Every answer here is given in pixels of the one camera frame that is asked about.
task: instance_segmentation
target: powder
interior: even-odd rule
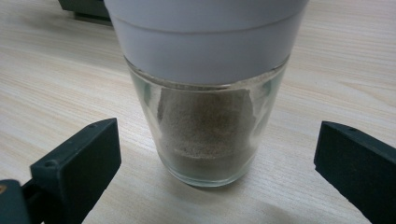
[[[249,90],[162,89],[158,106],[160,156],[189,178],[219,180],[238,172],[255,148]]]

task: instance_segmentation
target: wooden table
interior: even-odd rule
[[[312,0],[262,146],[230,186],[162,165],[111,27],[56,0],[0,2],[0,179],[89,123],[117,118],[122,165],[85,223],[368,223],[315,171],[322,120],[396,146],[396,2]]]

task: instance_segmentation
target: wood grain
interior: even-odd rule
[[[56,0],[0,1],[0,179],[89,123],[119,120],[122,166],[85,223],[369,223],[314,169],[322,120],[396,147],[396,2],[311,0],[250,172],[198,189],[163,167],[111,27]]]

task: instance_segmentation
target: white cap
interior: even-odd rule
[[[255,77],[290,54],[308,0],[105,0],[127,60],[191,84]]]

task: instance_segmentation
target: white lid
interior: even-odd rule
[[[225,84],[290,54],[308,0],[105,0],[125,57],[155,77]]]

